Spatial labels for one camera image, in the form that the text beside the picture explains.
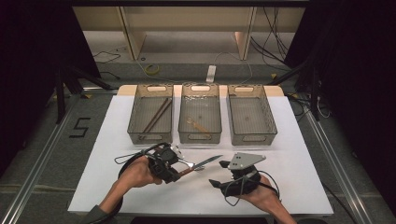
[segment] knife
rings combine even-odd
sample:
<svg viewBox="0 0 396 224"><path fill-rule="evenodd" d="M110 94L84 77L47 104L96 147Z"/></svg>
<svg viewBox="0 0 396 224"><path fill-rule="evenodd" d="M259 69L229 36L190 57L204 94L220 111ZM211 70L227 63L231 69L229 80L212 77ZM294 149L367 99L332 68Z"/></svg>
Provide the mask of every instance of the knife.
<svg viewBox="0 0 396 224"><path fill-rule="evenodd" d="M183 175L189 174L192 171L194 171L195 169L197 169L197 168L199 168L201 166L204 166L204 165L206 165L206 164L208 164L208 163L210 163L212 161L215 161L216 159L218 159L220 157L222 157L222 155L214 156L214 157L211 157L211 158L209 158L207 160L201 161L201 162L193 165L192 167L189 167L189 168L185 169L184 171L181 171L180 173L178 173L178 176L182 177Z"/></svg>

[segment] black tape marking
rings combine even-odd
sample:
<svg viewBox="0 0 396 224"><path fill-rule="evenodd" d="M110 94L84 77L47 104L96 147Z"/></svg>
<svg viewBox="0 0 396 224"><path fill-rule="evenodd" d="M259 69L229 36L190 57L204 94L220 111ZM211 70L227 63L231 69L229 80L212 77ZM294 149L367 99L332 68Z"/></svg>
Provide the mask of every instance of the black tape marking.
<svg viewBox="0 0 396 224"><path fill-rule="evenodd" d="M91 119L91 118L78 118L77 119L77 123L74 127L74 130L84 130L84 133L81 135L69 135L69 138L81 138L81 137L85 137L85 133L88 131L88 127L78 127L79 121L82 119Z"/></svg>

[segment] human hand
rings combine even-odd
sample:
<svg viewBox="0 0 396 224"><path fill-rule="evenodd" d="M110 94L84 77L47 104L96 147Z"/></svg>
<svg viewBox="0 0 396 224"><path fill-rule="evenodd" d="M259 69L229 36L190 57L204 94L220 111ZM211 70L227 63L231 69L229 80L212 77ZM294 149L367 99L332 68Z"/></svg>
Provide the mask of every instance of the human hand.
<svg viewBox="0 0 396 224"><path fill-rule="evenodd" d="M107 196L102 200L99 207L106 213L114 210L122 196L131 188L141 188L147 184L160 185L163 181L153 175L149 170L149 159L145 156L137 158L114 182Z"/></svg>
<svg viewBox="0 0 396 224"><path fill-rule="evenodd" d="M260 181L265 185L271 186L269 179L263 175ZM244 194L238 197L252 203L262 211L271 214L279 224L296 223L280 200L277 198L276 193L271 189L259 185L249 194Z"/></svg>

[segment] white tabletop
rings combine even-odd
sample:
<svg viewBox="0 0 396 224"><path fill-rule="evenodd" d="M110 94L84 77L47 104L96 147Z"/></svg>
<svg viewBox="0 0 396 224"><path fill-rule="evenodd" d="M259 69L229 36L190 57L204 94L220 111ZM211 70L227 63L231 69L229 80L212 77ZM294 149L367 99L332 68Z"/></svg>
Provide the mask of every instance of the white tabletop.
<svg viewBox="0 0 396 224"><path fill-rule="evenodd" d="M236 151L264 155L267 159L256 164L258 170L269 173L280 189L282 203L293 215L328 216L332 207L320 184L317 171L306 148L304 139L286 97L268 97L278 134L271 146L234 147L225 95L220 96L222 134L218 145L203 147L179 143L177 134L180 91L175 90L173 145L179 145L186 161L199 162L214 155L223 155L209 163L203 171L193 172L169 184L148 185L132 189L125 196L120 213L132 216L173 217L257 217L263 211L250 203L240 201L230 206L219 189L214 189L208 179L231 181L232 174L222 169L218 161L230 161ZM133 96L114 96L107 110L102 128L92 154L78 183L69 212L87 213L106 196L117 179L121 165L114 158L131 154L149 146L135 146L127 133L134 103ZM176 164L177 170L185 169ZM231 203L236 198L228 198Z"/></svg>

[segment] storage tray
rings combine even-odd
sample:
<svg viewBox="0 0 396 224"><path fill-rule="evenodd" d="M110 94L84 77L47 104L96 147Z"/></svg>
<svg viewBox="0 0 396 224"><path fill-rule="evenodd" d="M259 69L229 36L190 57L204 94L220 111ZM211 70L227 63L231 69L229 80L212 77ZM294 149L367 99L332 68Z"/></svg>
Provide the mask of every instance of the storage tray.
<svg viewBox="0 0 396 224"><path fill-rule="evenodd" d="M227 103L234 146L272 144L277 129L262 85L229 85Z"/></svg>
<svg viewBox="0 0 396 224"><path fill-rule="evenodd" d="M182 144L218 144L221 136L219 86L183 84L178 133Z"/></svg>
<svg viewBox="0 0 396 224"><path fill-rule="evenodd" d="M128 134L136 145L172 143L173 85L138 85Z"/></svg>

